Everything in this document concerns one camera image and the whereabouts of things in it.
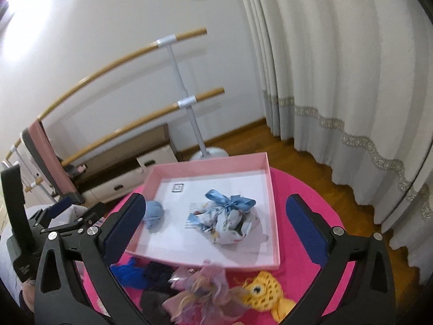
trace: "wooden floor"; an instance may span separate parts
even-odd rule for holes
[[[223,148],[229,155],[267,152],[269,165],[291,174],[316,190],[340,216],[348,233],[370,236],[373,232],[380,232],[380,227],[373,224],[372,206],[358,205],[349,186],[336,185],[331,181],[330,167],[318,164],[308,152],[295,150],[293,140],[282,142],[275,138],[264,121],[206,144]],[[187,159],[197,149],[192,148],[182,154]],[[388,244],[392,232],[386,233],[384,237]],[[396,251],[388,248],[388,251],[394,274],[397,311],[400,314],[421,291],[418,286],[419,272],[417,268],[408,266],[405,248]]]

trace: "silver screw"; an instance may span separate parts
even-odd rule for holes
[[[373,237],[378,241],[381,241],[383,239],[383,236],[378,232],[374,232]]]
[[[332,232],[334,232],[334,234],[336,234],[337,236],[342,236],[344,234],[344,230],[339,226],[335,226],[332,229]]]
[[[88,229],[87,229],[87,234],[89,234],[89,235],[94,235],[94,234],[97,234],[98,233],[98,228],[96,227],[96,226],[92,226],[92,227],[89,227]]]
[[[48,239],[50,241],[55,240],[56,238],[57,238],[57,232],[56,231],[50,232],[50,234],[48,235]]]

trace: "wooden baseboard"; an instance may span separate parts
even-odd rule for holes
[[[258,119],[257,121],[254,121],[254,122],[246,124],[242,127],[236,128],[233,131],[230,131],[228,133],[224,133],[222,135],[218,135],[218,137],[211,138],[211,139],[205,141],[204,144],[206,144],[206,146],[212,146],[216,142],[223,140],[223,139],[226,139],[226,138],[230,137],[231,135],[238,134],[240,132],[243,132],[243,131],[248,130],[248,129],[252,129],[252,128],[257,127],[257,126],[261,126],[263,124],[266,124],[266,118]],[[190,148],[179,151],[179,154],[182,156],[183,160],[188,160],[193,154],[195,154],[199,150],[200,150],[199,146],[194,145]]]

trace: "white wall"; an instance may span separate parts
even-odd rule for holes
[[[44,0],[34,28],[13,23],[0,34],[0,149],[55,98],[107,63],[162,36],[206,27],[208,35],[174,46],[186,88],[226,94],[198,104],[205,139],[263,117],[250,30],[241,0]],[[20,36],[14,51],[14,38]],[[28,49],[24,41],[38,32]],[[179,100],[167,52],[155,51],[87,86],[44,125],[54,148],[68,156],[101,136]],[[196,144],[184,112],[165,117],[177,149]]]

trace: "round pink table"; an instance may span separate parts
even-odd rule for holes
[[[277,210],[278,236],[280,241],[281,257],[280,268],[276,271],[272,271],[271,273],[281,283],[284,296],[294,300],[295,302],[298,302],[313,282],[315,276],[320,270],[320,267],[311,262],[307,252],[305,251],[295,230],[286,216],[285,207],[287,197],[291,194],[298,193],[311,208],[311,210],[321,214],[331,227],[344,226],[341,223],[337,213],[326,203],[326,201],[324,201],[322,197],[320,197],[315,190],[306,185],[304,182],[301,182],[295,177],[292,177],[289,174],[275,168],[271,168],[271,178],[272,187],[274,190],[275,207]],[[142,187],[138,187],[134,192],[142,192]],[[120,203],[118,203],[112,212],[118,211],[129,198],[129,196],[130,195],[126,196]],[[126,264],[130,257],[131,255],[125,252],[120,259],[119,264]],[[338,288],[335,291],[334,296],[332,297],[331,302],[324,311],[323,315],[328,314],[337,308],[349,282],[353,267],[354,263],[348,264]],[[228,272],[227,278],[229,283],[232,286],[235,286],[239,284],[239,281],[243,282],[246,278],[254,277],[256,275],[256,272]],[[97,311],[101,311],[97,302],[98,295],[93,288],[93,285],[86,272],[84,273],[83,283],[92,305]],[[128,293],[131,300],[139,307],[142,291],[131,288],[125,288],[125,291]],[[269,311],[265,313],[259,313],[254,310],[249,310],[240,319],[240,321],[242,321],[245,325],[276,324]]]

